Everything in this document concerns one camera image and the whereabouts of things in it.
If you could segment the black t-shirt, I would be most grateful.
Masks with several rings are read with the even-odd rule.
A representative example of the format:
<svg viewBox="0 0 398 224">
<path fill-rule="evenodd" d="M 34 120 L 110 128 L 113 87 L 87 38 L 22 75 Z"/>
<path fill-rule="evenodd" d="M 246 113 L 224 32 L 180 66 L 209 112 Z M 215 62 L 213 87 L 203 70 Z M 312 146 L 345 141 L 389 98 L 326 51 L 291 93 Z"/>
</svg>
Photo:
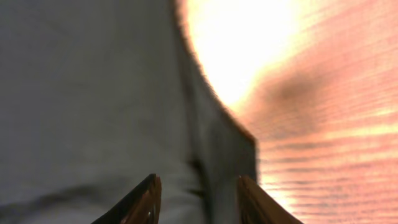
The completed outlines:
<svg viewBox="0 0 398 224">
<path fill-rule="evenodd" d="M 161 223 L 237 223 L 255 143 L 174 1 L 1 1 L 1 222 L 91 223 L 149 174 Z"/>
</svg>

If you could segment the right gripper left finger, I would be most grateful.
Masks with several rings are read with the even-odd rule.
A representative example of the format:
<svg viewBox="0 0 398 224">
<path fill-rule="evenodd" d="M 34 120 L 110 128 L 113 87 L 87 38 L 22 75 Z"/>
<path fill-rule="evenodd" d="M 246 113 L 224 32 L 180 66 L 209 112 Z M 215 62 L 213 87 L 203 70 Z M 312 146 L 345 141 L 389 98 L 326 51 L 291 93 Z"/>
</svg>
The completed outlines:
<svg viewBox="0 0 398 224">
<path fill-rule="evenodd" d="M 158 224 L 161 193 L 160 177 L 150 174 L 91 224 Z"/>
</svg>

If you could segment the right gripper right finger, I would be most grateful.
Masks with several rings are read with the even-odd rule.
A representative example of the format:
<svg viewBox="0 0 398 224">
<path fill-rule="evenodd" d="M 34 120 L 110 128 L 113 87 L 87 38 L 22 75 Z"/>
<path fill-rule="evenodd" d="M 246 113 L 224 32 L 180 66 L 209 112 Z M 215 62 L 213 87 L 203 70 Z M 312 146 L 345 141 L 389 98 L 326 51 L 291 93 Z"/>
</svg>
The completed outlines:
<svg viewBox="0 0 398 224">
<path fill-rule="evenodd" d="M 237 196 L 240 224 L 303 224 L 248 176 L 239 176 Z"/>
</svg>

